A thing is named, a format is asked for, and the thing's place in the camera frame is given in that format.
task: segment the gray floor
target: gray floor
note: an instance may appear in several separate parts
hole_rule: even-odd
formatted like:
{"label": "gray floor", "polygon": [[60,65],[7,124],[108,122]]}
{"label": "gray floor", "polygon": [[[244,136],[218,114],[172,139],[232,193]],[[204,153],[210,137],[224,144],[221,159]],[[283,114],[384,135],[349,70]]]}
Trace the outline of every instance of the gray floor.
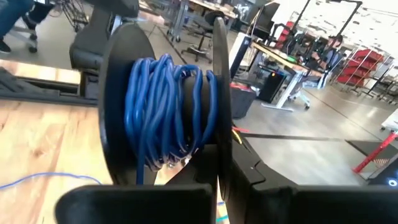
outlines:
{"label": "gray floor", "polygon": [[[156,57],[164,53],[172,55],[176,64],[182,64],[176,50],[165,39],[167,28],[151,22],[139,24],[149,36]],[[69,68],[68,49],[75,36],[67,20],[49,17],[37,29],[39,51],[30,54],[26,46],[12,37],[6,42],[13,49],[10,55],[1,59],[18,60],[58,68]],[[228,45],[232,46],[236,33],[228,33]],[[198,44],[199,37],[182,34],[181,43],[174,47],[180,52],[190,44]],[[188,63],[195,63],[194,56],[183,55]],[[206,60],[200,60],[202,69],[211,69]],[[379,131],[380,124],[396,106],[389,106],[366,98],[358,98],[328,87],[323,91],[311,90],[306,94],[311,99],[311,108],[304,110],[300,101],[291,103],[295,112],[265,109],[255,101],[245,118],[234,121],[239,127],[251,133],[284,136],[309,136],[338,138],[341,141],[298,141],[249,138],[248,141],[262,160],[282,175],[298,184],[361,185],[363,180],[351,171],[364,156],[344,142],[344,139],[379,140],[387,133]],[[366,171],[376,170],[374,164]]]}

